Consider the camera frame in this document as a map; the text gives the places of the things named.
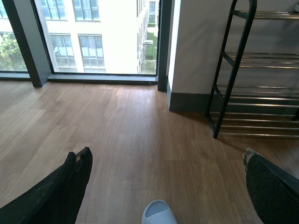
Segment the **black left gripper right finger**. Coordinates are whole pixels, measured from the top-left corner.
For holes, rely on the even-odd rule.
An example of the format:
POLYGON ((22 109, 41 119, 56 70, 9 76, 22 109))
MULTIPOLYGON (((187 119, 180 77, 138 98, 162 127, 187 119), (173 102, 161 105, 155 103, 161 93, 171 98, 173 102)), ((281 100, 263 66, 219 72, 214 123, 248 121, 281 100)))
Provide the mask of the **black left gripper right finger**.
POLYGON ((299 222, 299 180, 247 148, 243 154, 246 187, 264 224, 299 222))

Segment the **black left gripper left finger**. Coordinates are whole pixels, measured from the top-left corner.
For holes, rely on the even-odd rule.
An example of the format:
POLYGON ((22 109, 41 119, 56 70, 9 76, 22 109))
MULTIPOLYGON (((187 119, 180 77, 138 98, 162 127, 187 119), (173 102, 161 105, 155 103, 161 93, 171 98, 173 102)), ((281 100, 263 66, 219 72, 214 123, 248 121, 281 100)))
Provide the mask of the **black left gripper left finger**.
POLYGON ((2 224, 74 224, 90 179, 89 147, 69 152, 65 162, 0 209, 2 224))

